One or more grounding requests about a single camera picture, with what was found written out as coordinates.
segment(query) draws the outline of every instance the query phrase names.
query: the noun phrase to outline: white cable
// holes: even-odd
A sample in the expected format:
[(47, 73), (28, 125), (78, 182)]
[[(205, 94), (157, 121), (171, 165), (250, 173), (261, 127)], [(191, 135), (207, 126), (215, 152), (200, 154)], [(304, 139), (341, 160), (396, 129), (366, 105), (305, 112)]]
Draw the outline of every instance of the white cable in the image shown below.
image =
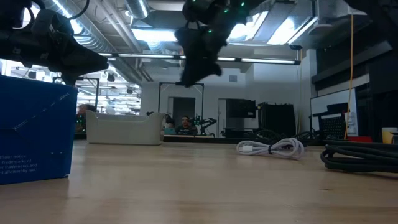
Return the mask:
[(269, 150), (269, 145), (267, 144), (242, 141), (236, 146), (236, 151), (245, 156), (275, 156), (283, 159), (300, 159), (304, 154), (304, 146), (295, 138), (282, 139), (273, 144), (271, 150)]

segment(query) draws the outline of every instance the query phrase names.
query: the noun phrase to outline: whiteboard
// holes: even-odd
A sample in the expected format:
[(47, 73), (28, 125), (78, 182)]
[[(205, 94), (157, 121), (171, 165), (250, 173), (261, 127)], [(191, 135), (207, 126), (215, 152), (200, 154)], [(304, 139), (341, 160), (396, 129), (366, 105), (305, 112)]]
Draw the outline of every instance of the whiteboard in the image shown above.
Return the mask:
[[(312, 128), (316, 131), (319, 130), (318, 117), (314, 118), (312, 115), (317, 113), (327, 112), (328, 105), (333, 105), (337, 103), (348, 103), (349, 90), (343, 90), (336, 93), (331, 93), (324, 96), (319, 96), (311, 99), (311, 119)], [(351, 102), (349, 104), (350, 110), (350, 120), (349, 120), (349, 130), (347, 136), (358, 136), (358, 120), (356, 111), (356, 96), (355, 89), (351, 89)]]

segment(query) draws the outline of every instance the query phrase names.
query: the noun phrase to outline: door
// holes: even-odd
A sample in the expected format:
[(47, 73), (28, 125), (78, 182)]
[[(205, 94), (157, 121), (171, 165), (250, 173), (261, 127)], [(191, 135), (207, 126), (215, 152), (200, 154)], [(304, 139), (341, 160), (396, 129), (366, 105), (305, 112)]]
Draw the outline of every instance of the door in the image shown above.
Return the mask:
[(173, 97), (173, 115), (175, 127), (181, 125), (183, 116), (193, 119), (195, 116), (195, 99), (186, 97)]

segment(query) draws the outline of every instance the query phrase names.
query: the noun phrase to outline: table surface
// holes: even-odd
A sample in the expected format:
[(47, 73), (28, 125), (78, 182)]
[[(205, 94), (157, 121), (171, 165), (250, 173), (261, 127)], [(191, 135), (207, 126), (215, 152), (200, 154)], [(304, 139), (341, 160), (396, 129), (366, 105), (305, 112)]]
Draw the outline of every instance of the table surface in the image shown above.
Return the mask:
[(328, 171), (320, 152), (77, 141), (69, 178), (0, 186), (0, 223), (398, 223), (398, 176)]

